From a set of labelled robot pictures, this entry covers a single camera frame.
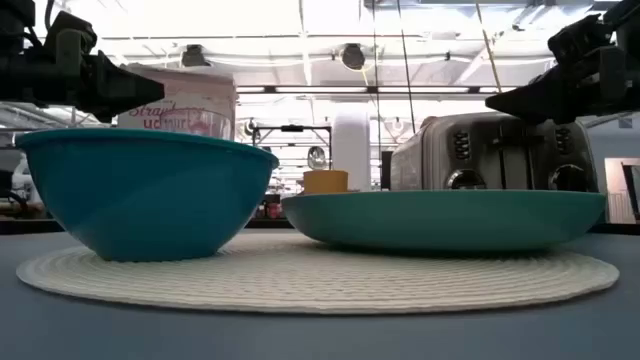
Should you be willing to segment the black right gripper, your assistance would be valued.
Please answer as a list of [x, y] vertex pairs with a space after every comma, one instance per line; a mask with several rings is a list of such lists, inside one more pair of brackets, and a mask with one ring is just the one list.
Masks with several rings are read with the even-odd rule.
[[562, 28], [547, 42], [557, 65], [527, 85], [488, 97], [485, 105], [532, 125], [627, 110], [639, 71], [612, 40], [621, 25], [589, 15]]

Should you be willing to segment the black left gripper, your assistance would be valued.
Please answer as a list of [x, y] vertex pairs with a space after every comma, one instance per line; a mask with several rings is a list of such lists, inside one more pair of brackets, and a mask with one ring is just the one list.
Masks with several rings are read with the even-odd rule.
[[59, 12], [41, 42], [32, 27], [31, 56], [44, 65], [43, 78], [64, 86], [60, 103], [79, 105], [100, 122], [164, 98], [164, 85], [113, 64], [99, 51], [92, 25]]

